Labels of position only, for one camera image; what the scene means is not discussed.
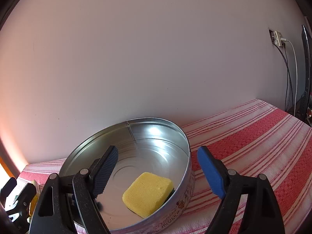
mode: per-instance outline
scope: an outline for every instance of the white wall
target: white wall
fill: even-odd
[[[254,98],[283,108],[268,28],[295,46],[300,96],[304,23],[295,0],[21,0],[0,34],[0,136],[34,163],[127,119],[185,125]]]

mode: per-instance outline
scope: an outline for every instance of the yellow object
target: yellow object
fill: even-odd
[[[122,200],[128,209],[146,218],[163,205],[173,188],[169,178],[142,173],[124,192]]]
[[[37,191],[35,197],[32,199],[29,205],[29,215],[32,217],[35,211],[35,207],[37,205],[39,196],[40,196],[40,189],[39,189],[39,184],[37,183],[37,181],[33,180],[31,183],[36,187],[36,191]]]

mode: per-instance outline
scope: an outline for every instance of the black clamp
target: black clamp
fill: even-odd
[[[241,176],[215,159],[206,146],[198,149],[198,161],[214,194],[222,201],[205,234],[228,234],[242,194],[248,194],[239,234],[285,234],[280,208],[264,174]]]
[[[0,226],[4,233],[24,234],[29,230],[29,204],[36,195],[36,187],[26,184],[13,205],[4,209],[6,198],[16,185],[16,179],[12,177],[0,191]]]
[[[109,234],[95,202],[104,191],[117,163],[118,149],[110,146],[100,159],[72,176],[48,178],[35,208],[30,234],[76,234],[67,193],[73,193],[82,224],[88,234]]]

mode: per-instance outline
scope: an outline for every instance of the metal screw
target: metal screw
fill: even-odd
[[[233,169],[228,169],[228,170],[227,170],[227,173],[230,174],[231,176],[236,175],[236,171],[233,170]]]
[[[50,179],[55,179],[57,177],[57,174],[56,173],[52,173],[51,175],[50,175]]]
[[[266,180],[266,175],[261,173],[261,174],[259,174],[259,178],[262,179],[262,180]]]
[[[88,172],[89,172],[89,170],[88,170],[87,168],[83,168],[83,169],[80,170],[80,174],[81,174],[81,175],[85,175],[85,174],[87,174]]]

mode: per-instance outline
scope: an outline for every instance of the tablecloth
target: tablecloth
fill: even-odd
[[[312,128],[290,114],[254,99],[225,112],[182,127],[190,145],[195,189],[182,216],[163,233],[202,234],[220,203],[197,161],[206,145],[227,168],[246,176],[264,173],[274,190],[287,234],[294,233],[312,207]],[[65,159],[27,165],[18,177],[21,189],[35,179],[42,189]],[[241,197],[231,233],[238,231],[246,204]],[[79,233],[85,233],[81,227]]]

